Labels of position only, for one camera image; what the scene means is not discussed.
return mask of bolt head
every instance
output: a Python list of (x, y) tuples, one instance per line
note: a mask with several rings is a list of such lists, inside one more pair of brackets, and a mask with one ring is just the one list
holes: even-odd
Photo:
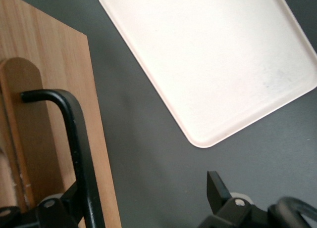
[(5, 217), (5, 216), (9, 215), (10, 213), (11, 213), (11, 210), (6, 209), (6, 210), (0, 212), (0, 217)]
[(236, 205), (239, 206), (239, 207), (243, 207), (243, 206), (246, 205), (246, 203), (245, 203), (242, 199), (240, 199), (240, 198), (234, 200), (234, 202), (235, 202)]
[(44, 203), (44, 207), (45, 208), (49, 208), (49, 207), (51, 207), (51, 206), (53, 206), (55, 204), (55, 201), (54, 200), (49, 200), (49, 201), (47, 201), (46, 203)]

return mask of wooden board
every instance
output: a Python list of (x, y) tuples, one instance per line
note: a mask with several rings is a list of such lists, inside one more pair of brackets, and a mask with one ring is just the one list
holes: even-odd
[[(64, 89), (79, 101), (87, 127), (106, 226), (121, 227), (85, 35), (21, 0), (0, 0), (0, 61), (25, 58), (39, 69), (43, 88)], [(74, 172), (61, 113), (47, 103), (64, 189)]]
[(45, 102), (22, 102), (23, 91), (43, 89), (40, 71), (30, 61), (16, 57), (0, 66), (0, 85), (27, 205), (35, 207), (45, 197), (63, 193), (50, 118)]

